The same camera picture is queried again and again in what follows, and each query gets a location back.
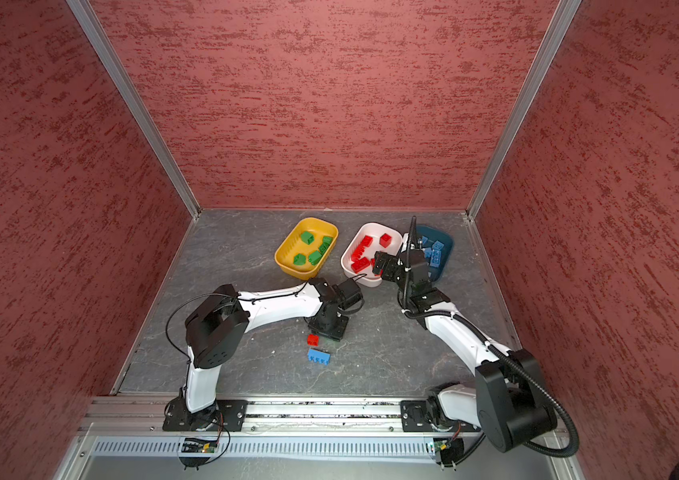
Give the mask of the yellow plastic bin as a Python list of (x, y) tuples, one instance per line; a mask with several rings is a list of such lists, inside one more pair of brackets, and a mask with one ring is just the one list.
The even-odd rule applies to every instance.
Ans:
[[(315, 242), (313, 244), (306, 245), (300, 240), (299, 236), (303, 231), (309, 231), (314, 235)], [(332, 223), (314, 217), (304, 218), (285, 237), (281, 246), (275, 251), (274, 260), (278, 267), (287, 275), (299, 280), (309, 280), (319, 274), (336, 244), (338, 234), (338, 228)], [(333, 242), (331, 248), (322, 256), (319, 264), (313, 266), (308, 262), (308, 259), (305, 265), (295, 266), (293, 264), (293, 257), (296, 254), (304, 254), (307, 258), (311, 252), (318, 250), (318, 246), (321, 244), (324, 236), (332, 237)]]

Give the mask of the dark teal plastic bin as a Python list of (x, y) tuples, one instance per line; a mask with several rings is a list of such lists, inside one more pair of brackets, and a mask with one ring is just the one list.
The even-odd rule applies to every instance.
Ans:
[(443, 230), (426, 225), (417, 226), (417, 241), (425, 252), (425, 260), (429, 264), (429, 278), (435, 282), (443, 275), (455, 242)]

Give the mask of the right aluminium corner post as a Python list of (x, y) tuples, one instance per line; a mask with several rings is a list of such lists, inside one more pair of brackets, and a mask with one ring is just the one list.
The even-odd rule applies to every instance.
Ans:
[(505, 123), (503, 132), (499, 135), (493, 155), (489, 158), (489, 164), (485, 168), (481, 182), (477, 185), (477, 190), (475, 190), (471, 203), (467, 207), (467, 219), (470, 222), (477, 220), (481, 206), (485, 203), (489, 190), (491, 190), (495, 178), (499, 175), (499, 170), (503, 167), (503, 162), (505, 162), (511, 146), (513, 146), (517, 133), (519, 133), (521, 126), (523, 126), (523, 121), (525, 121), (531, 105), (535, 102), (537, 92), (539, 92), (539, 88), (541, 88), (541, 84), (543, 84), (543, 80), (545, 80), (545, 76), (549, 72), (549, 67), (551, 67), (553, 60), (555, 60), (555, 55), (557, 55), (559, 48), (561, 48), (561, 43), (563, 43), (567, 31), (569, 31), (569, 27), (571, 27), (579, 7), (581, 7), (581, 0), (561, 0), (557, 3), (557, 8), (553, 12), (549, 27), (547, 27), (547, 31), (543, 35), (543, 40), (539, 44), (539, 49), (535, 53), (533, 63), (529, 67), (529, 72), (525, 76), (523, 85), (521, 85), (517, 100), (513, 104), (509, 119)]

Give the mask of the green lego small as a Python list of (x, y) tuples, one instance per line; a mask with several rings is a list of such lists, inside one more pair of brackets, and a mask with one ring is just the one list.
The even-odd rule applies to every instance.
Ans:
[(321, 240), (321, 244), (318, 246), (318, 252), (324, 255), (330, 248), (333, 242), (333, 238), (330, 236), (324, 236)]

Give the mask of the green lego pile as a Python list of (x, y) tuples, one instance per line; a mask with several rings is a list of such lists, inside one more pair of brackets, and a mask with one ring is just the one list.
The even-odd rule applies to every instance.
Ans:
[(305, 243), (306, 245), (310, 245), (310, 244), (313, 244), (313, 242), (315, 242), (315, 237), (314, 237), (314, 235), (313, 235), (311, 232), (309, 232), (309, 231), (303, 231), (303, 232), (300, 234), (299, 238), (300, 238), (300, 240), (301, 240), (303, 243)]

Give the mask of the red lego pile bottom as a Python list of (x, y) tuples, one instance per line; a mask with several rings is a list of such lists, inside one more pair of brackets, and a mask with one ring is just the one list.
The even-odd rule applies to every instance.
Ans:
[(379, 238), (379, 244), (383, 247), (389, 247), (391, 245), (391, 241), (393, 241), (393, 238), (389, 234), (383, 234), (381, 238)]

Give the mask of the left aluminium corner post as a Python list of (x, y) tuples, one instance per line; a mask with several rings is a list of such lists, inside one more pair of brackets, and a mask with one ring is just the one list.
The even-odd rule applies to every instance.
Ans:
[(188, 210), (191, 219), (196, 221), (202, 213), (202, 207), (182, 174), (168, 145), (162, 138), (115, 48), (108, 39), (91, 3), (83, 0), (67, 0), (66, 4), (125, 102), (175, 192)]

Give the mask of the white plastic bin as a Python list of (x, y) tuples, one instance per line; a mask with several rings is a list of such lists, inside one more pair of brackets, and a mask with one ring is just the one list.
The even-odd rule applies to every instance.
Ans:
[[(391, 245), (389, 245), (389, 247), (383, 247), (381, 244), (379, 244), (379, 238), (381, 238), (383, 234), (389, 234), (393, 238), (393, 241), (391, 241)], [(355, 274), (355, 272), (353, 272), (351, 269), (351, 264), (353, 264), (353, 262), (351, 262), (351, 253), (353, 253), (353, 249), (355, 249), (355, 246), (359, 244), (359, 241), (361, 241), (365, 235), (369, 235), (373, 238), (373, 244), (367, 247), (367, 250), (365, 250), (365, 255), (363, 255), (363, 257), (367, 257), (369, 260), (371, 260), (371, 265), (369, 265), (367, 269), (361, 271), (361, 273)], [(397, 230), (379, 223), (371, 222), (363, 224), (363, 226), (359, 228), (359, 231), (357, 231), (357, 234), (355, 234), (355, 237), (353, 237), (353, 240), (351, 240), (351, 244), (349, 244), (349, 247), (347, 247), (347, 250), (345, 250), (343, 256), (341, 256), (341, 267), (345, 272), (345, 276), (355, 280), (357, 284), (368, 288), (379, 287), (383, 280), (381, 279), (381, 276), (373, 273), (373, 266), (375, 266), (375, 254), (381, 252), (397, 255), (397, 253), (399, 253), (399, 249), (401, 249), (401, 246), (403, 246), (403, 236)]]

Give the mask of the aluminium front rail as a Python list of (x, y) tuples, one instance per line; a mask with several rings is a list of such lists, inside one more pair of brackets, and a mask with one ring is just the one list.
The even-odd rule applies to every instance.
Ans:
[[(207, 432), (165, 432), (168, 395), (117, 395), (94, 398), (78, 431), (101, 435), (192, 435)], [(248, 402), (237, 436), (427, 436), (445, 433), (407, 433), (401, 425), (399, 403), (420, 400), (395, 397), (228, 396), (219, 400)]]

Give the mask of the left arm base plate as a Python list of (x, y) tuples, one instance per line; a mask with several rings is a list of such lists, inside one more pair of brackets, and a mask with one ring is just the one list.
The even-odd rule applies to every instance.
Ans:
[(191, 413), (182, 397), (170, 400), (164, 408), (162, 430), (165, 432), (239, 432), (245, 420), (248, 402), (217, 400), (211, 406)]

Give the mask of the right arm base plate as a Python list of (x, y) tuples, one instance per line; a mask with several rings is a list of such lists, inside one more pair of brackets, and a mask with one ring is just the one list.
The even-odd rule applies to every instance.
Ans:
[(407, 433), (477, 433), (479, 428), (463, 421), (451, 420), (443, 414), (437, 402), (427, 400), (403, 400), (399, 403), (401, 425)]

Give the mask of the aluminium corner post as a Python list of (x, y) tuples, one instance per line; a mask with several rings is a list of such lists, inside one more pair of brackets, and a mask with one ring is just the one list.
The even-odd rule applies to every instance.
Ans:
[(202, 213), (202, 207), (182, 174), (168, 145), (162, 138), (115, 48), (108, 39), (91, 3), (83, 0), (67, 0), (66, 4), (125, 102), (175, 192), (188, 210), (191, 219), (196, 221)]
[(545, 80), (545, 76), (549, 72), (549, 67), (551, 67), (553, 60), (555, 60), (555, 55), (557, 55), (559, 48), (561, 48), (561, 43), (563, 43), (567, 31), (569, 31), (569, 27), (571, 27), (579, 7), (581, 7), (581, 0), (561, 0), (557, 3), (557, 8), (553, 12), (549, 27), (547, 27), (547, 31), (543, 35), (543, 40), (539, 44), (539, 49), (535, 53), (533, 63), (529, 67), (529, 72), (525, 76), (523, 85), (521, 85), (517, 100), (513, 104), (509, 119), (505, 123), (503, 132), (499, 135), (493, 155), (489, 158), (489, 164), (485, 168), (481, 182), (477, 185), (477, 190), (475, 190), (471, 203), (467, 207), (467, 219), (470, 222), (477, 220), (481, 206), (485, 203), (489, 190), (491, 190), (495, 178), (499, 175), (499, 170), (503, 167), (503, 162), (505, 162), (511, 146), (513, 146), (517, 133), (519, 133), (521, 126), (523, 126), (523, 121), (525, 121), (531, 105), (535, 102), (537, 92), (539, 92), (539, 88), (541, 88), (541, 84), (543, 84), (543, 80)]

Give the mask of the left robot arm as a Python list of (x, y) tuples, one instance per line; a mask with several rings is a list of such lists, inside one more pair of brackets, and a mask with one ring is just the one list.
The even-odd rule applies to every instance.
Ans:
[(231, 360), (244, 334), (269, 324), (303, 319), (310, 332), (341, 340), (349, 317), (363, 308), (361, 286), (351, 278), (331, 285), (312, 278), (297, 286), (265, 292), (239, 292), (224, 284), (185, 319), (189, 366), (182, 398), (197, 414), (216, 403), (221, 366)]

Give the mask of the red lego diagonal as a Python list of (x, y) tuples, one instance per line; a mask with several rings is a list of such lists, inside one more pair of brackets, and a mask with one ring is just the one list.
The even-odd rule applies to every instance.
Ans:
[(361, 260), (363, 255), (365, 255), (365, 250), (367, 250), (367, 247), (371, 246), (371, 244), (373, 244), (373, 238), (369, 235), (363, 236), (363, 239), (359, 241), (359, 244), (355, 246), (353, 253), (351, 253), (351, 262), (355, 263)]

